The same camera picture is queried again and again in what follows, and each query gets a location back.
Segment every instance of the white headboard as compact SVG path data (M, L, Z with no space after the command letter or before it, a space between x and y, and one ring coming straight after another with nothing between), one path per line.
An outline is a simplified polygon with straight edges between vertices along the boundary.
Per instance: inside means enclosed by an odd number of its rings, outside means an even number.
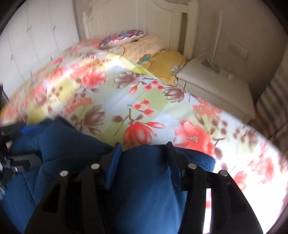
M162 38L170 50L179 50L183 14L187 14L183 55L187 59L193 56L198 0L188 5L165 0L93 0L89 8L90 14L83 13L86 38L104 38L124 30L140 29Z

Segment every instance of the white wardrobe door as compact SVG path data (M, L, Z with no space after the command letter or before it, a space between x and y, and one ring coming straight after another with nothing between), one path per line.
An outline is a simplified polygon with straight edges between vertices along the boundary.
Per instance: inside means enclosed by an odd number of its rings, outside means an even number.
M4 92L8 97L11 97L24 80L14 62L7 33L6 27L0 36L0 80L3 83Z
M16 11L7 25L11 50L18 69L24 77L30 76L31 67L39 64L29 35L26 11L27 2Z
M48 0L28 1L29 33L39 60L57 50L49 17L49 7Z
M79 41L73 0L50 0L51 21L60 51Z

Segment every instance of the pillow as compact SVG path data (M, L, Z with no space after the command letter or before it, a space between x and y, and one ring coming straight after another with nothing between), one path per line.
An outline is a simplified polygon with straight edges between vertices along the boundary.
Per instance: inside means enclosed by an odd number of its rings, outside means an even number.
M144 36L145 32L140 30L123 31L104 38L100 42L99 47L101 49L113 48L136 41Z
M110 48L108 51L114 54L121 54L127 60L133 63L148 61L153 55L165 48L165 42L151 35L146 35L138 41Z
M163 82L175 86L175 74L186 64L183 55L175 50L162 50L149 59L149 63L142 62L141 66L145 67L153 75L157 76Z

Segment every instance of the wire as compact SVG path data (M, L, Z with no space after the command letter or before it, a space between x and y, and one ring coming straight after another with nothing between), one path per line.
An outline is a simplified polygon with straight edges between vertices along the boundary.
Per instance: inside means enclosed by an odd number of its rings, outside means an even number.
M239 69L237 69L238 70L238 76L237 76L237 78L239 78L239 76L240 76L240 71L239 71ZM232 73L230 73L230 67L228 68L228 76L227 76L227 79L229 79L229 75L233 75Z
M223 23L223 11L220 10L219 27L218 27L217 37L216 37L214 51L213 51L213 55L212 55L212 68L214 67L215 55L216 55L217 48L218 48L218 45L219 45L219 39L220 39L221 30L222 30L222 23Z
M201 57L202 57L203 55L208 55L208 56L206 56L206 57L203 58L202 60L207 59L207 61L208 61L208 63L210 64L210 66L213 67L213 66L214 66L214 63L209 60L209 58L212 58L211 55L208 54L208 53L203 53L203 54L200 54L200 55L198 56L198 58L201 59Z

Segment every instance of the white nightstand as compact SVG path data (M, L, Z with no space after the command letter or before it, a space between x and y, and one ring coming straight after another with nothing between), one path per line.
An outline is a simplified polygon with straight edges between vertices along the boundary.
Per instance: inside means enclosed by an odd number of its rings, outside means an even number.
M254 104L249 85L239 78L227 79L223 70L216 72L201 65L202 60L192 59L177 74L177 87L231 113L248 123L255 118Z

